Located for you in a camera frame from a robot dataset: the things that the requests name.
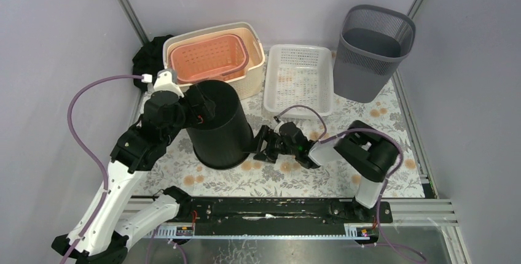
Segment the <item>large black round bin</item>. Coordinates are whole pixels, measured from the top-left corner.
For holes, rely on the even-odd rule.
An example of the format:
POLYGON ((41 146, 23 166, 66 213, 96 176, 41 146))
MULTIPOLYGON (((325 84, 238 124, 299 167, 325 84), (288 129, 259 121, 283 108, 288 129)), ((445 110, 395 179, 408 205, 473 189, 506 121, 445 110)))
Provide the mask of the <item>large black round bin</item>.
POLYGON ((214 103, 214 117, 186 129, 195 156, 205 166, 226 170, 243 163, 249 156, 246 148, 253 141, 240 98, 230 84, 220 80, 205 80, 191 85, 186 95, 200 91, 214 103))

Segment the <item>white perforated plastic basket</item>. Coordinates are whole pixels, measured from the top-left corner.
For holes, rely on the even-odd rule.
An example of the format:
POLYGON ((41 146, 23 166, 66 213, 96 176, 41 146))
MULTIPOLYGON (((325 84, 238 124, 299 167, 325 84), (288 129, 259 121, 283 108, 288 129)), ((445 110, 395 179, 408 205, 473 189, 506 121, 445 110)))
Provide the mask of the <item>white perforated plastic basket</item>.
POLYGON ((277 44, 270 48, 265 76, 265 110, 289 118, 315 119, 334 110, 332 52, 325 47, 277 44))

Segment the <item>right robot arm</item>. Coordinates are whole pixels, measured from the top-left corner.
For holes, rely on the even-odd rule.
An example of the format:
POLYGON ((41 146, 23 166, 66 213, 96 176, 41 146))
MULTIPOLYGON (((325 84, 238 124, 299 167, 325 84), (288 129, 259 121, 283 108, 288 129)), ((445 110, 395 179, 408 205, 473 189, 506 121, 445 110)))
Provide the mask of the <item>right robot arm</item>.
POLYGON ((353 216, 360 222, 368 222, 376 215, 386 183, 404 159, 394 139, 359 120, 323 141, 308 139, 293 122, 274 129, 264 125, 244 152, 269 163, 275 163, 279 155, 290 155, 306 169, 334 161, 348 163, 361 175, 352 206, 353 216))

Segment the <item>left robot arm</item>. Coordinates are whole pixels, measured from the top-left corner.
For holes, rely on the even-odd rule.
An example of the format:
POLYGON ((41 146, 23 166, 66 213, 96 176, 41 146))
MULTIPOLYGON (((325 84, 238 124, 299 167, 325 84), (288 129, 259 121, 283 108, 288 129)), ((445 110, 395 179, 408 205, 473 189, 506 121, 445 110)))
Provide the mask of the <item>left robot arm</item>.
POLYGON ((116 142, 109 164, 101 167, 103 182, 83 218, 53 240, 62 263, 70 258, 76 263, 122 263, 135 243, 160 224, 190 216, 190 196, 170 187, 133 217, 120 218, 135 188, 178 133, 213 119, 215 104, 202 88, 199 83, 178 95, 169 85, 146 101, 138 121, 116 142))

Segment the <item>pink plastic basket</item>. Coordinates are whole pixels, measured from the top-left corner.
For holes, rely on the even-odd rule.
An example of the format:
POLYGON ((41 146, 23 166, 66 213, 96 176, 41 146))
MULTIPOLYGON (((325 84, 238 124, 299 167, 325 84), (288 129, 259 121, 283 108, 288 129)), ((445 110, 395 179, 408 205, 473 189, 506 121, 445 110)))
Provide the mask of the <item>pink plastic basket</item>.
POLYGON ((170 61, 180 82, 196 83, 243 72, 249 53, 240 37, 225 34, 176 47, 170 61))

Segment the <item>black cloth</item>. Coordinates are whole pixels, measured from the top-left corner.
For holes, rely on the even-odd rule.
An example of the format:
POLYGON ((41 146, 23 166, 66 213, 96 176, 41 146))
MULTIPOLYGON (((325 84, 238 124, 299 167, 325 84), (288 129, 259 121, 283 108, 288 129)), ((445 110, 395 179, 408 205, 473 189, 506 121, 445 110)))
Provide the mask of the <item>black cloth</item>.
POLYGON ((144 44, 136 55, 133 57, 133 75, 150 74, 152 76, 152 85, 157 80, 157 73, 163 70, 163 45, 172 38, 172 34, 166 36, 157 36, 153 40, 144 44))

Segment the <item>grey mesh waste bin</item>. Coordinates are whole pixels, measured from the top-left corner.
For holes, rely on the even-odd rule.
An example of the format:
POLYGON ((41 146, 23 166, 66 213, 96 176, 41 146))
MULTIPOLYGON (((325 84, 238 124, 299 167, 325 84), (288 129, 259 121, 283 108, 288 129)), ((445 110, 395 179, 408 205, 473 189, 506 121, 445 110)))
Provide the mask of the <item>grey mesh waste bin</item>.
POLYGON ((408 57, 415 35, 415 23, 405 14, 368 4, 351 8, 340 30, 334 93, 359 103, 373 101, 408 57))

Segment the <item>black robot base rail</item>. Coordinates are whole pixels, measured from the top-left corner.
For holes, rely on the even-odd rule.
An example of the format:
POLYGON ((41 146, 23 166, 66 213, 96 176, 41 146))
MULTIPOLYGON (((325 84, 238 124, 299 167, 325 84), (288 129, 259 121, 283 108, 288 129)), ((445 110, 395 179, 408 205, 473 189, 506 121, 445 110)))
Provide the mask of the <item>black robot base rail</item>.
POLYGON ((390 205, 367 209, 351 198, 194 197, 169 220, 197 236, 340 236, 345 227, 392 223, 390 205))

